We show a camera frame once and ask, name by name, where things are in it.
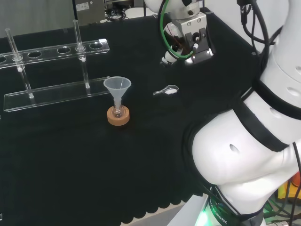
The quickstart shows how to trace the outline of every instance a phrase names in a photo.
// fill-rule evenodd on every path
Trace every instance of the cork base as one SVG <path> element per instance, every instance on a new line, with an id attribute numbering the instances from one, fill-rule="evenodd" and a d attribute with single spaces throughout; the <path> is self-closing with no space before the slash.
<path id="1" fill-rule="evenodd" d="M 120 118 L 116 118 L 113 113 L 112 113 L 112 109 L 114 107 L 110 107 L 107 115 L 108 115 L 108 121 L 110 124 L 112 124 L 113 126 L 123 126 L 125 124 L 128 123 L 128 121 L 130 120 L 130 111 L 127 107 L 123 106 L 124 110 L 125 110 L 125 114 L 120 117 Z"/>

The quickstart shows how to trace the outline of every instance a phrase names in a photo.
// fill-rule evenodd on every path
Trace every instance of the acrylic base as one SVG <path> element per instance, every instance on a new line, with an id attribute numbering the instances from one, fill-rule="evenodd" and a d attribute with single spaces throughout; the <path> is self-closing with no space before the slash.
<path id="1" fill-rule="evenodd" d="M 4 111 L 12 112 L 26 108 L 50 105 L 70 100 L 108 94 L 103 81 L 109 77 L 89 80 L 87 89 L 84 81 L 72 82 L 38 89 L 32 89 L 34 98 L 30 99 L 27 91 L 4 95 Z"/>

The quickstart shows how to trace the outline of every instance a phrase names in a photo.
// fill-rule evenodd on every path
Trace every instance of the green cable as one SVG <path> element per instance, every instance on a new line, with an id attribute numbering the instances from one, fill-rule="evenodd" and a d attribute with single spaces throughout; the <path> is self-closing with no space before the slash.
<path id="1" fill-rule="evenodd" d="M 162 12 L 161 12 L 161 17 L 160 17 L 160 31 L 161 31 L 161 35 L 162 35 L 162 37 L 163 37 L 164 43 L 166 44 L 166 47 L 167 47 L 167 48 L 168 48 L 168 49 L 169 49 L 176 57 L 182 58 L 182 59 L 183 59 L 183 58 L 189 58 L 189 57 L 192 56 L 193 51 L 191 51 L 189 54 L 184 55 L 184 56 L 178 54 L 177 52 L 175 52 L 175 51 L 169 46 L 168 41 L 167 41 L 167 39 L 166 39 L 166 37 L 165 37 L 165 35 L 164 35 L 164 30 L 163 30 L 163 17 L 164 17 L 165 10 L 166 10 L 166 7 L 167 7 L 167 5 L 168 5 L 168 2 L 169 2 L 169 0 L 166 0 L 166 2 L 165 2 L 165 4 L 164 4 L 164 7 L 163 7 L 163 9 L 162 9 Z"/>

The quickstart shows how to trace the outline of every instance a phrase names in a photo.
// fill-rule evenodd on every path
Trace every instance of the green light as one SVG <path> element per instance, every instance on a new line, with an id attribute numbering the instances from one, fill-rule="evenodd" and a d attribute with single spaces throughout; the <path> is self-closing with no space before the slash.
<path id="1" fill-rule="evenodd" d="M 210 222 L 208 221 L 208 216 L 207 216 L 206 212 L 200 213 L 195 226 L 211 226 Z"/>

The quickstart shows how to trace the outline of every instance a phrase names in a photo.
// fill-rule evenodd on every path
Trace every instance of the rack hole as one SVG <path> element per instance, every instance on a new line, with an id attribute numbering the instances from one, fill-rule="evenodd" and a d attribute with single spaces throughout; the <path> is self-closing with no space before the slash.
<path id="1" fill-rule="evenodd" d="M 6 61 L 5 56 L 0 56 L 0 64 L 4 63 Z"/>
<path id="2" fill-rule="evenodd" d="M 66 54 L 66 53 L 69 53 L 70 51 L 71 51 L 71 49 L 69 47 L 66 47 L 66 46 L 57 49 L 57 52 L 60 53 L 60 54 Z"/>
<path id="3" fill-rule="evenodd" d="M 90 44 L 90 48 L 92 49 L 100 49 L 103 45 L 99 42 L 95 42 L 93 44 Z"/>
<path id="4" fill-rule="evenodd" d="M 278 118 L 278 119 L 281 118 L 281 114 L 278 111 L 276 111 L 274 108 L 270 108 L 269 110 L 272 112 L 272 114 L 275 116 L 275 118 Z"/>
<path id="5" fill-rule="evenodd" d="M 236 153 L 239 153 L 239 150 L 234 145 L 230 145 L 230 149 Z"/>
<path id="6" fill-rule="evenodd" d="M 298 90 L 296 90 L 296 89 L 294 89 L 294 88 L 292 88 L 292 87 L 288 87 L 288 88 L 287 88 L 287 91 L 288 91 L 291 95 L 293 95 L 293 96 L 295 96 L 295 97 L 301 96 L 300 91 L 298 91 Z"/>
<path id="7" fill-rule="evenodd" d="M 38 58 L 42 55 L 42 53 L 40 51 L 36 51 L 36 52 L 31 52 L 28 54 L 29 58 Z"/>
<path id="8" fill-rule="evenodd" d="M 296 70 L 299 74 L 301 74 L 301 66 L 296 66 Z"/>

